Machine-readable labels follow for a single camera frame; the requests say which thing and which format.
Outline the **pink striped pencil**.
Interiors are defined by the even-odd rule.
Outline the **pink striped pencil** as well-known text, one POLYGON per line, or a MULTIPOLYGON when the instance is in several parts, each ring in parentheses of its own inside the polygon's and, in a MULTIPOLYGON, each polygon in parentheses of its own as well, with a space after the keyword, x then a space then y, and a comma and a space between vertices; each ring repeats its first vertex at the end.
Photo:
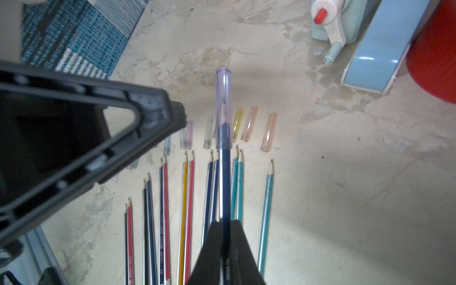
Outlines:
POLYGON ((187 168, 187 187, 186 187, 186 221, 185 221, 185 255, 184 255, 184 279, 186 285, 191 271, 191 245, 192 245, 192 206, 194 196, 194 173, 195 173, 195 156, 191 151, 190 161, 187 168))

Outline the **clear blue pencil cap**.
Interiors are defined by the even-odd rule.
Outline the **clear blue pencil cap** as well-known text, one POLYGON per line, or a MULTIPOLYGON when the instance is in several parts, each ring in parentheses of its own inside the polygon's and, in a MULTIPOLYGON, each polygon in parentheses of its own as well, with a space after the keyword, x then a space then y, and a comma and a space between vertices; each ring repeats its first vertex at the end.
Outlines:
POLYGON ((172 146, 172 136, 168 136, 165 139, 164 146, 163 146, 163 155, 169 156, 171 153, 171 146, 172 146))

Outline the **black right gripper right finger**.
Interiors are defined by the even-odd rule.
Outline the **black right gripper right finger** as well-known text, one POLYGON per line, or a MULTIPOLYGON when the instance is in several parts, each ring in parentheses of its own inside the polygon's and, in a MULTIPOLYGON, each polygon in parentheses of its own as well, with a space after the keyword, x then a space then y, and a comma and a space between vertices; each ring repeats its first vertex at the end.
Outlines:
POLYGON ((230 222, 230 284, 265 285, 240 221, 230 222))

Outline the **black white striped pencil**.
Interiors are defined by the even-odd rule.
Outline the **black white striped pencil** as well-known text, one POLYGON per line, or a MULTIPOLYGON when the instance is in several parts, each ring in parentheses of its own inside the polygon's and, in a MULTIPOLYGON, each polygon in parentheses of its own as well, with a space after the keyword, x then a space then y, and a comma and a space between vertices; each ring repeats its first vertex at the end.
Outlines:
POLYGON ((142 243, 143 243, 143 285, 148 285, 148 261, 147 261, 147 219, 146 219, 146 180, 142 190, 142 243))

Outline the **green striped pencil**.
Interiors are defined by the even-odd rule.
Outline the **green striped pencil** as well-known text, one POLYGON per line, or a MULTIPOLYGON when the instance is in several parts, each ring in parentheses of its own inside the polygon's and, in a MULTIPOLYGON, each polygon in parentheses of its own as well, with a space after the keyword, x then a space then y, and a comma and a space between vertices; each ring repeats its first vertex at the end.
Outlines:
POLYGON ((232 190, 231 190, 231 219, 235 219, 236 208, 236 195, 237 195, 237 181, 238 181, 238 162, 239 160, 239 146, 236 145, 235 158, 232 165, 232 190))
POLYGON ((264 208, 262 214, 262 225, 261 225, 261 236, 260 236, 260 247, 258 253, 258 270, 261 276, 264 276, 264 270, 266 265, 267 256, 267 241, 268 241, 268 229, 271 213, 271 201, 273 193, 274 183, 274 159, 271 159, 270 167, 267 173, 266 189, 264 197, 264 208))
POLYGON ((239 151, 238 160, 238 181, 237 181, 237 200, 236 200, 236 219, 242 223, 243 221, 243 150, 239 151))

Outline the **yellow striped pencil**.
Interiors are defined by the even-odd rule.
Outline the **yellow striped pencil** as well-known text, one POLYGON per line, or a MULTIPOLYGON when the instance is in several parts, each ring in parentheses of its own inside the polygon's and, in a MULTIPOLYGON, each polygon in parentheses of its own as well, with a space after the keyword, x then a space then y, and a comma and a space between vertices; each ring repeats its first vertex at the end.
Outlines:
POLYGON ((179 252, 177 268, 177 285, 184 283, 184 258, 185 258, 185 225, 186 225, 186 192, 187 192, 188 154, 185 151, 185 159, 182 168, 182 193, 180 207, 180 228, 179 228, 179 252))

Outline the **dark navy striped pencil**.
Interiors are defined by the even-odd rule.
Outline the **dark navy striped pencil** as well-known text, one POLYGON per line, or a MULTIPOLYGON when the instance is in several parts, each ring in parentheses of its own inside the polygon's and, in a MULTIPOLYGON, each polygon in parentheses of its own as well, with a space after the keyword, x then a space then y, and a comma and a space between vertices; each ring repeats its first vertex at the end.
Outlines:
POLYGON ((207 177, 205 186, 205 201, 204 201, 204 217, 203 217, 203 232, 201 236, 201 245, 204 245, 207 237, 210 223, 211 223, 211 196, 213 188, 213 172, 214 172, 214 158, 213 151, 210 151, 209 162, 207 166, 207 177))

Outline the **red striped pencil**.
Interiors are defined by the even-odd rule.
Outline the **red striped pencil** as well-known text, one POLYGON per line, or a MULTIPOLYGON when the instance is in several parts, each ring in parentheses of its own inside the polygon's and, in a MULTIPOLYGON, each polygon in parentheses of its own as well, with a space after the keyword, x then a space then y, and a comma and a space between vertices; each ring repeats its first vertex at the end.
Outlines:
POLYGON ((135 285, 133 208, 132 208, 131 197, 128 197, 128 202, 127 202, 127 248, 128 248, 128 285, 135 285))

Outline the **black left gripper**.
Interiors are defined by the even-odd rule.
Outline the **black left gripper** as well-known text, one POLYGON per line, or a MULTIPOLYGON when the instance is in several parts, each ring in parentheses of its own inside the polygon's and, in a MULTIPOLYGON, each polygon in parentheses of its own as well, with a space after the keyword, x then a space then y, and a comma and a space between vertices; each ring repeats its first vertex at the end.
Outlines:
POLYGON ((164 89, 1 62, 1 245, 102 184, 187 123, 164 89), (137 122, 109 138, 102 109, 137 122))

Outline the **clear magenta pencil cap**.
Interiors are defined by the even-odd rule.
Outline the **clear magenta pencil cap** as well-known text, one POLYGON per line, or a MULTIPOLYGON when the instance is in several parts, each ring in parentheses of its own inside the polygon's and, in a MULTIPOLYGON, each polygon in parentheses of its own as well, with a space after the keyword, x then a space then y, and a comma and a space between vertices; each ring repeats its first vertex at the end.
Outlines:
POLYGON ((191 150, 193 147, 193 127, 194 127, 193 120, 189 120, 186 125, 186 140, 185 140, 185 148, 187 150, 191 150))

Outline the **clear teal pencil cap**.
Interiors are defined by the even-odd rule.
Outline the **clear teal pencil cap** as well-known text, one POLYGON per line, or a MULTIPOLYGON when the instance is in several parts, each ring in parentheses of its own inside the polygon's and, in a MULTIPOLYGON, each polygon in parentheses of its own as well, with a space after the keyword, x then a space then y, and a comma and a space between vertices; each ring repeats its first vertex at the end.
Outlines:
POLYGON ((213 140, 213 129, 214 129, 214 118, 210 116, 207 120, 205 137, 204 137, 204 149, 210 149, 213 140))

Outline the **clear yellow pencil cap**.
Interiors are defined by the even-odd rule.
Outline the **clear yellow pencil cap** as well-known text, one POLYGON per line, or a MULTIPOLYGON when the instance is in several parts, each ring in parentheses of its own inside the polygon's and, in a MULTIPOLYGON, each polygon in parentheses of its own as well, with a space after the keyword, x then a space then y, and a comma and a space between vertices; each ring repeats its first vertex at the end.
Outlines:
POLYGON ((236 141, 236 139, 238 137, 239 130, 240 130, 240 127, 241 127, 243 113, 244 113, 243 108, 239 108, 237 110, 235 118, 233 120, 233 132, 232 132, 233 143, 236 141))

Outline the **red pencil with blue cap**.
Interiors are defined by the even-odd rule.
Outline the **red pencil with blue cap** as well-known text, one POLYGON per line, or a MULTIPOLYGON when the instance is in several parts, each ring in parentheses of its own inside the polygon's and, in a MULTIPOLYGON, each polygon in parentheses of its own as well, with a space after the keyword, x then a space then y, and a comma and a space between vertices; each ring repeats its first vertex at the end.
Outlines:
POLYGON ((168 197, 167 197, 167 158, 163 156, 162 160, 162 177, 163 177, 163 222, 164 222, 164 250, 165 250, 165 284, 171 283, 171 270, 170 270, 170 249, 169 249, 169 213, 168 213, 168 197))

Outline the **navy pencil with purple cap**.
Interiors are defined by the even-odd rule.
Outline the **navy pencil with purple cap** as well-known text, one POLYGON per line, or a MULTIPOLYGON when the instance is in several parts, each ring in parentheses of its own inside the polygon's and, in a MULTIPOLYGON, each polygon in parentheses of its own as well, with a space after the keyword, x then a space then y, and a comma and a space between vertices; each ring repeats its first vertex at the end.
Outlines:
POLYGON ((219 161, 218 188, 220 192, 220 223, 222 226, 222 284, 229 285, 232 280, 230 276, 230 152, 232 149, 232 100, 231 71, 227 68, 220 68, 216 71, 216 146, 219 161))

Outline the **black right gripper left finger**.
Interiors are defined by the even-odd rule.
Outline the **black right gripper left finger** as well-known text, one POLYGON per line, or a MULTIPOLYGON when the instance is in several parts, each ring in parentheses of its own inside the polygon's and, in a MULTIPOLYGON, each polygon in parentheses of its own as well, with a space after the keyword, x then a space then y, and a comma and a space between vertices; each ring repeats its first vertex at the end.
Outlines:
POLYGON ((205 238, 187 285, 219 285, 222 255, 222 226, 213 222, 205 238))

